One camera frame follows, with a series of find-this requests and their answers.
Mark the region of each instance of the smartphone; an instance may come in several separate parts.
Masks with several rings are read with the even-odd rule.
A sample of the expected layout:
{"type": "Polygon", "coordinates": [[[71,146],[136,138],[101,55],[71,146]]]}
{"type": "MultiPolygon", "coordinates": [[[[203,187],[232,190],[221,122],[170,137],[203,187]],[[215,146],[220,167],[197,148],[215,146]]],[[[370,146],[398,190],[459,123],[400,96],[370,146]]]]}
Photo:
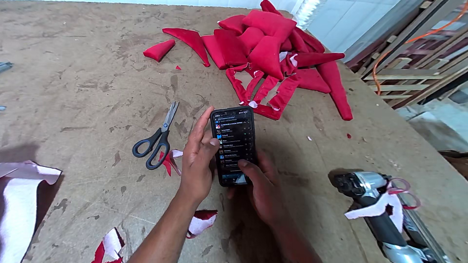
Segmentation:
{"type": "Polygon", "coordinates": [[[210,116],[213,138],[219,140],[216,167],[223,187],[251,184],[237,165],[240,159],[257,164],[254,112],[249,106],[214,110],[210,116]]]}

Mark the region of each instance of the phone case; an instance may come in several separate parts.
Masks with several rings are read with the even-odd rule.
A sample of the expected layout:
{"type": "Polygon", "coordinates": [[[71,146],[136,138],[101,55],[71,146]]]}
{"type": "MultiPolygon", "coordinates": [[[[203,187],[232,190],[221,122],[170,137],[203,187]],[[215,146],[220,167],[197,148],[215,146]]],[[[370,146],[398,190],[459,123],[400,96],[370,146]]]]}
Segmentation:
{"type": "MultiPolygon", "coordinates": [[[[240,106],[240,107],[234,107],[234,108],[227,108],[227,109],[219,109],[219,110],[214,110],[211,115],[210,115],[210,122],[211,122],[211,132],[212,132],[212,135],[213,135],[213,138],[216,137],[216,127],[215,127],[215,123],[212,121],[213,120],[213,115],[218,113],[218,112],[223,112],[223,111],[227,111],[227,110],[242,110],[242,109],[246,109],[250,112],[250,116],[251,116],[251,119],[252,119],[252,144],[253,144],[253,149],[254,149],[254,155],[253,155],[253,163],[254,164],[257,164],[257,160],[256,160],[256,146],[255,146],[255,120],[254,120],[254,111],[252,110],[252,108],[250,106],[240,106]]],[[[220,162],[218,160],[218,157],[216,155],[216,169],[218,171],[218,181],[219,181],[219,184],[222,186],[222,187],[230,187],[230,186],[236,186],[237,184],[224,184],[222,182],[222,176],[221,176],[221,167],[219,166],[220,162]]],[[[252,182],[250,181],[250,179],[248,179],[247,177],[247,182],[248,184],[252,184],[252,182]]]]}

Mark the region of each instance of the orange cable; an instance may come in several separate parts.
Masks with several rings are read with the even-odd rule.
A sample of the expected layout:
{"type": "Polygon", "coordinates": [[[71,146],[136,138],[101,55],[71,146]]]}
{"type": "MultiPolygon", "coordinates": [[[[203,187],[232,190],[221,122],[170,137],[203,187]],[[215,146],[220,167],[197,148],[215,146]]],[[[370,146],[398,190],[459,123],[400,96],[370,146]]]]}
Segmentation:
{"type": "MultiPolygon", "coordinates": [[[[438,29],[434,29],[432,31],[430,31],[429,33],[426,33],[424,35],[420,35],[418,37],[415,37],[415,38],[412,38],[408,41],[405,42],[405,44],[407,43],[411,43],[413,41],[416,41],[420,38],[423,38],[423,37],[426,37],[428,35],[432,35],[434,33],[437,33],[443,29],[445,29],[446,27],[450,26],[451,24],[453,24],[455,21],[459,20],[464,14],[465,12],[468,10],[468,1],[465,3],[465,6],[463,7],[463,9],[460,11],[460,13],[458,13],[458,15],[453,18],[449,23],[447,23],[445,26],[442,26],[441,28],[438,28],[438,29]]],[[[389,50],[388,52],[386,52],[385,54],[383,54],[382,56],[380,56],[380,58],[377,60],[377,62],[375,63],[373,69],[372,69],[372,78],[374,79],[374,82],[375,82],[375,85],[377,86],[377,95],[380,95],[381,94],[381,88],[380,88],[380,83],[377,81],[377,65],[382,61],[382,59],[390,53],[391,50],[389,50]]]]}

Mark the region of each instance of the forearm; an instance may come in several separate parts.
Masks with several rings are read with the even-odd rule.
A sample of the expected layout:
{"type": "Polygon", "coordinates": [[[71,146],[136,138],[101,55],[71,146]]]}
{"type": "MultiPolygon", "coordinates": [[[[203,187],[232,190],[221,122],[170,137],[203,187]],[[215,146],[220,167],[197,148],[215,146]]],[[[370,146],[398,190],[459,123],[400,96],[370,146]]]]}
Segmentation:
{"type": "Polygon", "coordinates": [[[271,226],[285,263],[321,263],[322,260],[292,220],[271,226]]]}
{"type": "Polygon", "coordinates": [[[199,202],[177,192],[169,207],[128,263],[175,263],[199,202]]]}

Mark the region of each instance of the red fabric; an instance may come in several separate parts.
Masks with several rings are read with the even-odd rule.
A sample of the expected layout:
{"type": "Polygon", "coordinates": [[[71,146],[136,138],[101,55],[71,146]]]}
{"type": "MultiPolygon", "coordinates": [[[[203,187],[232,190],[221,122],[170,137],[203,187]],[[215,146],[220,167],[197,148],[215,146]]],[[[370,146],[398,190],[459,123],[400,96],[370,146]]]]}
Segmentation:
{"type": "Polygon", "coordinates": [[[265,34],[260,29],[249,27],[237,38],[244,44],[244,54],[248,56],[264,36],[265,34]]]}
{"type": "Polygon", "coordinates": [[[264,12],[275,13],[275,14],[278,14],[280,16],[283,16],[278,10],[276,10],[276,8],[273,6],[273,4],[268,0],[263,0],[260,3],[260,6],[262,7],[262,11],[264,11],[264,12]]]}
{"type": "Polygon", "coordinates": [[[330,87],[328,87],[327,83],[325,83],[316,69],[298,69],[295,72],[296,75],[300,77],[298,88],[330,93],[330,87]]]}
{"type": "Polygon", "coordinates": [[[226,65],[239,66],[247,63],[247,58],[244,54],[244,44],[236,37],[233,31],[215,29],[214,37],[216,38],[216,42],[218,42],[226,65]]]}
{"type": "Polygon", "coordinates": [[[325,52],[325,48],[320,43],[320,41],[318,41],[315,37],[307,34],[306,32],[302,31],[298,27],[294,28],[294,31],[296,31],[299,34],[299,36],[304,40],[304,42],[309,44],[315,50],[315,52],[318,52],[318,53],[325,52]]]}
{"type": "Polygon", "coordinates": [[[289,38],[287,38],[279,48],[280,51],[290,51],[291,49],[293,49],[293,45],[291,44],[289,38]]]}
{"type": "Polygon", "coordinates": [[[219,49],[218,42],[214,35],[203,36],[202,40],[206,50],[208,50],[208,54],[210,54],[211,59],[213,59],[218,69],[227,69],[228,66],[224,62],[223,54],[221,54],[221,49],[219,49]]]}
{"type": "Polygon", "coordinates": [[[343,53],[298,53],[294,59],[297,67],[312,66],[344,58],[343,53]]]}
{"type": "Polygon", "coordinates": [[[200,56],[200,58],[203,60],[204,66],[210,66],[208,56],[206,55],[205,46],[203,46],[203,40],[198,32],[182,28],[163,28],[162,31],[184,41],[200,56]]]}
{"type": "Polygon", "coordinates": [[[335,102],[341,118],[345,121],[352,120],[351,108],[348,104],[348,100],[346,99],[346,91],[341,83],[340,72],[336,61],[317,65],[317,71],[330,87],[331,98],[335,102]]]}
{"type": "Polygon", "coordinates": [[[234,15],[226,18],[218,23],[218,25],[226,30],[232,30],[236,35],[240,36],[244,32],[246,26],[242,23],[245,15],[234,15]]]}
{"type": "Polygon", "coordinates": [[[291,32],[289,35],[289,40],[291,41],[292,47],[299,51],[299,52],[309,52],[306,43],[304,40],[299,36],[299,33],[296,30],[291,32]]]}
{"type": "Polygon", "coordinates": [[[157,45],[154,45],[147,50],[143,51],[143,55],[147,58],[152,58],[158,62],[161,58],[176,44],[174,39],[164,41],[157,45]]]}
{"type": "Polygon", "coordinates": [[[252,10],[242,22],[261,29],[266,35],[276,37],[283,43],[296,27],[296,22],[275,13],[252,10]]]}
{"type": "Polygon", "coordinates": [[[248,60],[257,65],[265,74],[283,80],[284,76],[279,65],[280,43],[276,37],[264,36],[252,50],[248,60]]]}

